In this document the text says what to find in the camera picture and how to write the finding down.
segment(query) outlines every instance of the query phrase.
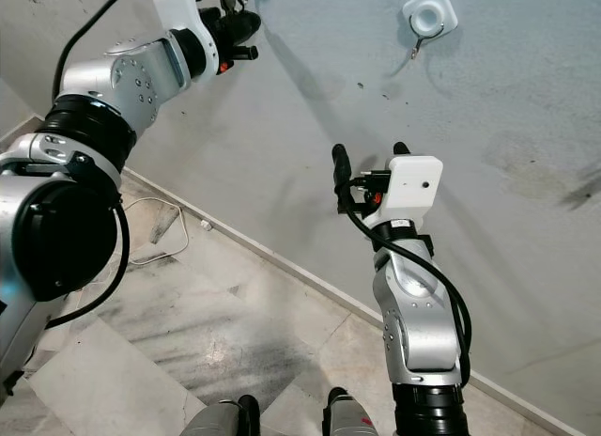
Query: white power cord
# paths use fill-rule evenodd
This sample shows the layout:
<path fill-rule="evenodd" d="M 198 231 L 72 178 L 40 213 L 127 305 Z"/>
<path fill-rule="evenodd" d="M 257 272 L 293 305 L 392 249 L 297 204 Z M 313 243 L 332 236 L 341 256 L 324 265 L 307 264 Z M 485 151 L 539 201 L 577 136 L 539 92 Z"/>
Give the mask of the white power cord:
<path fill-rule="evenodd" d="M 184 246 L 182 246 L 181 248 L 177 249 L 176 251 L 174 251 L 172 253 L 165 253 L 163 255 L 159 255 L 159 256 L 153 257 L 152 259 L 145 260 L 144 262 L 137 262 L 135 260 L 131 260 L 130 259 L 130 264 L 133 264 L 133 265 L 146 265 L 146 264 L 149 264 L 150 262 L 154 262 L 155 260 L 163 259 L 164 257 L 169 257 L 169 256 L 177 255 L 177 254 L 181 253 L 182 251 L 184 251 L 186 248 L 188 248 L 188 244 L 190 243 L 190 237 L 188 236 L 188 230 L 186 229 L 186 222 L 184 221 L 184 213 L 183 213 L 183 210 L 181 209 L 181 207 L 178 206 L 177 204 L 170 203 L 169 201 L 165 201 L 164 199 L 156 198 L 154 196 L 148 196 L 148 197 L 145 197 L 145 198 L 138 198 L 138 199 L 136 199 L 135 201 L 131 202 L 128 206 L 126 206 L 125 208 L 123 208 L 123 210 L 127 211 L 129 208 L 131 208 L 131 206 L 133 206 L 134 204 L 137 204 L 137 203 L 139 203 L 141 201 L 160 201 L 163 204 L 166 204 L 167 206 L 172 206 L 174 208 L 177 208 L 177 211 L 179 212 L 179 220 L 181 221 L 181 228 L 184 231 L 184 237 L 186 238 L 186 241 L 184 243 Z M 115 252 L 114 255 L 120 256 L 120 253 Z"/>

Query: marble floor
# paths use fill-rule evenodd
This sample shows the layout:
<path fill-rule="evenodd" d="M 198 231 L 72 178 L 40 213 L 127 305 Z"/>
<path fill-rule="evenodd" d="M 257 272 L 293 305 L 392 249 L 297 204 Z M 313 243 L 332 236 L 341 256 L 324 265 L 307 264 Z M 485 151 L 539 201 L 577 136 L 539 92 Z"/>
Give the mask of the marble floor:
<path fill-rule="evenodd" d="M 122 192 L 125 204 L 154 195 L 130 179 Z M 128 216 L 133 259 L 183 243 L 169 206 L 144 201 Z M 0 434 L 177 436 L 204 406 L 252 393 L 263 434 L 317 435 L 334 385 L 393 434 L 380 331 L 192 215 L 185 221 L 185 251 L 130 265 L 96 312 L 44 335 L 0 409 Z M 64 312 L 100 294 L 115 262 Z M 473 387 L 464 394 L 473 436 L 549 434 Z"/>

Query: black cable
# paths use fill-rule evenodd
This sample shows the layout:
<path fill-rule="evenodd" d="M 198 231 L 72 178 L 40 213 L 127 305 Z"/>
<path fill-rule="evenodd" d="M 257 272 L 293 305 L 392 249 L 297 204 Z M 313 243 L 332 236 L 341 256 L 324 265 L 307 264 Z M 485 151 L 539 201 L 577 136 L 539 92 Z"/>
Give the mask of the black cable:
<path fill-rule="evenodd" d="M 118 0 L 108 0 L 106 3 L 98 10 L 92 18 L 89 19 L 84 26 L 77 31 L 77 33 L 71 37 L 71 39 L 67 42 L 65 47 L 63 48 L 63 52 L 60 53 L 60 57 L 58 57 L 58 62 L 56 64 L 56 70 L 54 71 L 54 80 L 53 80 L 53 101 L 58 96 L 58 92 L 60 91 L 60 81 L 63 78 L 63 69 L 65 68 L 65 63 L 67 62 L 67 57 L 75 46 L 75 43 L 85 35 L 85 33 L 90 30 L 90 28 L 100 19 L 100 17 L 106 13 L 116 1 Z"/>
<path fill-rule="evenodd" d="M 77 319 L 81 317 L 83 314 L 87 314 L 88 312 L 96 309 L 99 305 L 104 303 L 106 299 L 108 299 L 113 292 L 115 292 L 117 286 L 123 279 L 123 275 L 125 274 L 125 269 L 128 267 L 128 261 L 130 257 L 130 229 L 128 227 L 128 219 L 125 216 L 125 211 L 123 207 L 119 204 L 115 208 L 116 215 L 119 219 L 119 226 L 121 228 L 121 260 L 119 262 L 119 267 L 116 270 L 115 277 L 111 282 L 110 286 L 106 288 L 106 290 L 92 303 L 87 304 L 81 309 L 77 309 L 76 311 L 67 314 L 66 316 L 62 316 L 53 320 L 50 320 L 46 325 L 46 329 L 50 330 L 55 326 L 62 325 L 63 323 L 67 323 L 68 321 L 72 321 L 73 319 Z"/>
<path fill-rule="evenodd" d="M 470 346 L 471 346 L 471 317 L 470 311 L 468 310 L 468 306 L 466 305 L 463 297 L 451 282 L 449 278 L 447 278 L 444 273 L 442 273 L 439 269 L 437 269 L 434 265 L 430 264 L 427 260 L 419 257 L 415 253 L 411 253 L 409 250 L 399 246 L 397 244 L 391 243 L 387 241 L 379 234 L 374 232 L 372 229 L 367 227 L 361 219 L 355 215 L 352 211 L 353 205 L 355 201 L 350 193 L 350 188 L 356 185 L 361 185 L 361 182 L 357 179 L 350 180 L 342 185 L 340 189 L 340 197 L 342 200 L 342 205 L 345 208 L 345 211 L 348 215 L 348 218 L 351 222 L 369 239 L 379 243 L 384 248 L 387 248 L 397 255 L 402 256 L 420 267 L 434 275 L 447 289 L 449 293 L 449 298 L 451 299 L 451 308 L 453 311 L 453 320 L 455 322 L 455 328 L 457 331 L 457 339 L 459 341 L 459 348 L 461 349 L 461 353 L 459 355 L 459 363 L 461 365 L 461 384 L 465 386 L 470 379 Z"/>

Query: white wall hook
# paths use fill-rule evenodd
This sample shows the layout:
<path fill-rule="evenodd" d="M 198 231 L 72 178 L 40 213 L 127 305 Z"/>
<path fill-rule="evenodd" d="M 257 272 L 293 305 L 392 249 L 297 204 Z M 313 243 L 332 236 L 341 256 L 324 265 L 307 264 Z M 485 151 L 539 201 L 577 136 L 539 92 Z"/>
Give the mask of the white wall hook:
<path fill-rule="evenodd" d="M 403 6 L 403 16 L 418 39 L 441 37 L 458 24 L 450 0 L 410 0 Z"/>

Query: cable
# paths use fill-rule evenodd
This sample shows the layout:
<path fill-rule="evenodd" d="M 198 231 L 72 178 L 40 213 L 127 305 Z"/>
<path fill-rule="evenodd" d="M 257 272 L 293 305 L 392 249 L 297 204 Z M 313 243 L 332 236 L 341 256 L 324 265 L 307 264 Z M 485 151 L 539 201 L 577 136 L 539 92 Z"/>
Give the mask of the cable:
<path fill-rule="evenodd" d="M 154 262 L 155 260 L 159 260 L 159 259 L 163 259 L 164 257 L 170 257 L 170 256 L 174 256 L 177 255 L 179 253 L 181 253 L 182 251 L 184 251 L 186 248 L 188 248 L 188 245 L 190 244 L 190 236 L 188 236 L 188 231 L 186 230 L 186 222 L 184 221 L 184 213 L 183 210 L 181 209 L 180 206 L 178 206 L 177 204 L 174 203 L 170 203 L 169 201 L 165 201 L 164 199 L 161 198 L 156 198 L 154 196 L 148 196 L 146 198 L 139 198 L 136 199 L 135 201 L 133 201 L 132 203 L 130 203 L 128 206 L 125 207 L 125 211 L 127 211 L 128 209 L 130 209 L 134 204 L 139 203 L 140 201 L 160 201 L 168 206 L 172 206 L 174 208 L 177 208 L 177 211 L 179 212 L 179 220 L 181 221 L 181 228 L 184 231 L 184 236 L 186 237 L 186 241 L 184 242 L 184 246 L 182 246 L 181 248 L 179 248 L 178 250 L 172 252 L 172 253 L 165 253 L 159 256 L 156 256 L 152 259 L 149 260 L 145 260 L 144 262 L 136 262 L 135 260 L 130 260 L 130 264 L 133 265 L 147 265 L 150 262 Z"/>
<path fill-rule="evenodd" d="M 106 13 L 106 11 L 113 6 L 113 4 L 118 0 L 108 0 L 104 5 L 98 10 L 92 18 L 89 19 L 84 26 L 79 29 L 73 37 L 67 42 L 65 47 L 63 48 L 62 53 L 60 53 L 60 57 L 58 57 L 58 62 L 56 64 L 56 70 L 54 71 L 54 80 L 53 80 L 53 101 L 58 96 L 58 92 L 60 91 L 60 82 L 63 78 L 63 69 L 65 68 L 65 63 L 67 63 L 67 57 L 75 46 L 75 43 L 85 35 L 85 33 L 92 28 L 92 26 L 100 19 L 100 17 Z"/>
<path fill-rule="evenodd" d="M 459 348 L 461 349 L 461 353 L 459 354 L 459 363 L 461 365 L 461 385 L 465 386 L 470 379 L 470 346 L 471 346 L 471 317 L 470 311 L 468 310 L 468 306 L 466 305 L 463 297 L 457 290 L 457 288 L 453 285 L 451 280 L 447 278 L 439 269 L 437 269 L 434 265 L 429 263 L 427 260 L 419 257 L 415 253 L 411 253 L 409 250 L 403 248 L 402 246 L 396 245 L 387 241 L 379 234 L 374 232 L 372 229 L 367 227 L 361 219 L 355 215 L 352 211 L 352 207 L 355 204 L 355 201 L 350 193 L 350 188 L 355 185 L 360 185 L 360 182 L 357 179 L 350 180 L 342 185 L 340 189 L 340 197 L 342 200 L 342 204 L 347 212 L 348 218 L 351 222 L 369 239 L 379 243 L 384 248 L 387 248 L 397 255 L 402 256 L 420 267 L 434 275 L 446 288 L 449 293 L 449 297 L 451 299 L 451 308 L 453 311 L 453 319 L 455 321 L 455 328 L 457 331 L 457 339 L 459 341 Z"/>
<path fill-rule="evenodd" d="M 107 298 L 109 298 L 113 292 L 115 292 L 117 286 L 123 279 L 123 275 L 125 274 L 125 269 L 128 267 L 128 256 L 130 252 L 130 229 L 128 227 L 128 220 L 125 216 L 125 211 L 118 205 L 115 208 L 116 215 L 119 219 L 119 225 L 121 228 L 121 260 L 119 261 L 119 267 L 116 269 L 115 277 L 113 281 L 109 285 L 108 288 L 92 303 L 85 305 L 84 307 L 77 309 L 66 316 L 62 316 L 56 319 L 52 319 L 46 325 L 46 329 L 49 330 L 58 325 L 62 325 L 63 323 L 67 323 L 68 321 L 72 321 L 81 317 L 83 314 L 87 314 L 88 312 L 96 309 L 99 305 L 104 303 Z"/>

